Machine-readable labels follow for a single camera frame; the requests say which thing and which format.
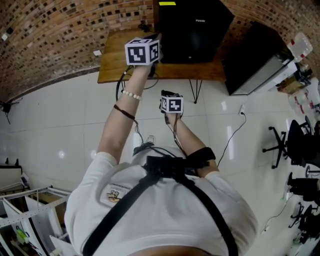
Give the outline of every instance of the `black strap on forearm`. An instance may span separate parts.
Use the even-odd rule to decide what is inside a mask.
[[[131,114],[129,114],[128,112],[120,109],[116,104],[113,105],[113,108],[116,109],[116,110],[118,110],[118,111],[120,111],[120,112],[121,112],[122,114],[124,114],[127,118],[130,118],[131,120],[136,121],[136,118],[135,118],[133,115],[131,115]]]
[[[210,147],[204,147],[186,157],[191,162],[204,163],[209,160],[216,160],[216,156]]]

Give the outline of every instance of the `white bead bracelet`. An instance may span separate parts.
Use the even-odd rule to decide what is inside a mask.
[[[125,94],[125,95],[128,95],[129,97],[133,97],[133,98],[135,98],[135,99],[137,99],[139,101],[142,100],[141,96],[133,94],[132,92],[128,92],[127,90],[123,90],[122,93]]]

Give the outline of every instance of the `black shoulder strap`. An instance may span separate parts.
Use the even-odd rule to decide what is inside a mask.
[[[134,204],[138,197],[150,186],[156,184],[161,177],[148,173],[147,176],[142,178],[138,185],[131,189],[103,218],[100,224],[92,232],[83,248],[83,256],[92,256],[98,249],[100,244],[112,230],[112,228],[118,223],[118,221],[125,215],[129,208]],[[195,186],[192,180],[187,177],[175,179],[178,183],[181,183],[191,192],[195,194],[197,198],[203,203],[205,208],[212,216],[215,224],[217,225],[225,243],[228,248],[229,256],[238,256],[238,248],[228,225],[226,224],[220,211],[214,204],[214,202],[204,193],[200,188]]]
[[[86,241],[83,247],[83,256],[92,256],[95,253],[112,228],[125,215],[138,197],[140,197],[147,188],[156,184],[159,179],[159,176],[148,174],[112,207]]]
[[[187,179],[187,177],[177,180],[177,182],[188,188],[194,195],[203,203],[204,207],[208,210],[213,218],[216,226],[218,227],[225,243],[228,248],[229,256],[238,256],[238,247],[234,236],[232,235],[224,217],[220,213],[215,203],[210,199],[205,192],[198,188],[195,183]]]

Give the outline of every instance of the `brick wall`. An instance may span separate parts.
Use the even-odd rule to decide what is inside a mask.
[[[315,0],[222,0],[235,15],[218,56],[236,46],[253,21],[275,28],[285,42],[303,31],[307,59],[320,74],[320,8]],[[96,67],[109,31],[153,24],[153,0],[6,0],[0,2],[0,100],[46,81]]]

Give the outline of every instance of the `wooden desk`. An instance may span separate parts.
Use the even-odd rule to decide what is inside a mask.
[[[112,32],[106,41],[101,56],[98,83],[116,82],[127,69],[125,44],[135,37],[143,38],[151,33],[144,33],[140,29],[129,29]],[[156,65],[155,72],[159,79],[192,79],[226,81],[222,63],[214,59],[208,63],[196,64],[163,64]]]

